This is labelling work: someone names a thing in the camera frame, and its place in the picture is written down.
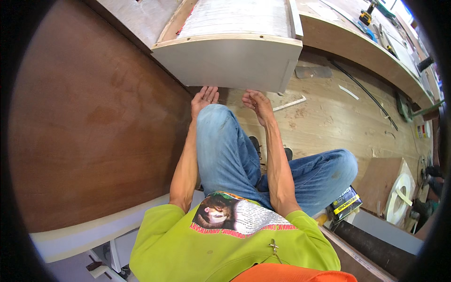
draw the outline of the green t-shirt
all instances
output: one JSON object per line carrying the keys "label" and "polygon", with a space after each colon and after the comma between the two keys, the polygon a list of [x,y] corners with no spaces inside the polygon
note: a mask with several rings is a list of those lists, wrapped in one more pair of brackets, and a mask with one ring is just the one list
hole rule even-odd
{"label": "green t-shirt", "polygon": [[340,270],[318,223],[303,211],[283,218],[244,198],[211,193],[184,214],[166,204],[146,211],[130,269],[139,281],[230,281],[260,263]]}

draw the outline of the blue jeans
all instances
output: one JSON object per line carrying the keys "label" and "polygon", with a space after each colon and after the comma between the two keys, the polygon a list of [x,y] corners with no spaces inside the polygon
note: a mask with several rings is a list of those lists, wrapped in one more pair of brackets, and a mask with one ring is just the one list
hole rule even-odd
{"label": "blue jeans", "polygon": [[[226,106],[212,104],[200,111],[196,145],[205,195],[225,191],[274,210],[269,201],[267,175],[261,176],[257,151]],[[346,149],[288,163],[296,200],[309,216],[337,199],[357,175],[357,161]]]}

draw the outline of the black cable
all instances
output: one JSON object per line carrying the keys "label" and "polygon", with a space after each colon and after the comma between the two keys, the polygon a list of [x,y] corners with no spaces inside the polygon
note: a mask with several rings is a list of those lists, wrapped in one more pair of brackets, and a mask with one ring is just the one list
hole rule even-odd
{"label": "black cable", "polygon": [[393,124],[393,126],[395,127],[396,131],[398,131],[398,127],[396,126],[395,122],[391,119],[391,117],[388,115],[387,111],[381,106],[381,104],[379,104],[379,102],[376,100],[376,98],[374,98],[373,95],[371,95],[371,93],[366,90],[366,88],[360,84],[360,82],[358,82],[352,75],[350,75],[347,71],[345,71],[342,67],[340,67],[336,62],[329,60],[329,62],[334,65],[335,67],[337,67],[339,70],[341,70],[344,74],[346,74],[350,79],[352,79],[355,83],[357,83],[357,85],[360,86],[360,88],[362,88],[367,94],[368,96],[370,96],[370,98],[379,106],[379,108],[381,108],[381,110],[384,112],[384,114],[386,116],[388,116],[388,119],[390,120],[391,124]]}

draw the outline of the wooden floor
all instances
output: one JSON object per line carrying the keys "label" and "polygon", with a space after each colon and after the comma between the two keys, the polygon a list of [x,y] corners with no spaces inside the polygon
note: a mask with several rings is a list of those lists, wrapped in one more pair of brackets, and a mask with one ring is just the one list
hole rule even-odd
{"label": "wooden floor", "polygon": [[[304,95],[307,101],[277,111],[283,144],[300,158],[337,148],[346,148],[357,158],[359,172],[353,187],[357,192],[372,157],[403,157],[417,181],[420,155],[427,156],[432,139],[415,139],[414,123],[405,123],[396,110],[392,89],[369,74],[340,64],[351,73],[373,96],[383,104],[399,128],[392,128],[388,119],[371,98],[344,73],[331,65],[324,57],[302,52],[298,66],[329,66],[332,77],[325,79],[298,79],[291,77],[284,97],[265,92],[272,106],[281,106],[298,100]],[[354,99],[340,90],[339,85],[359,97]],[[220,102],[227,105],[237,116],[247,135],[256,136],[262,144],[262,163],[266,163],[264,128],[254,112],[241,102],[244,90],[229,89],[221,93]],[[420,198],[426,199],[427,190]]]}

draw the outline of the shoe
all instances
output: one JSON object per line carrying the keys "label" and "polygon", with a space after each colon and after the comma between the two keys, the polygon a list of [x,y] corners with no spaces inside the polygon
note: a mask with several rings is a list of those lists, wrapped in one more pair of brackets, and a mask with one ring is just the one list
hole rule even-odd
{"label": "shoe", "polygon": [[284,148],[285,149],[285,155],[288,161],[291,161],[293,159],[293,151],[290,148]]}
{"label": "shoe", "polygon": [[251,139],[252,145],[254,145],[255,150],[257,150],[257,155],[260,159],[262,159],[262,153],[260,152],[260,143],[258,143],[258,139],[255,136],[250,136],[249,139]]}

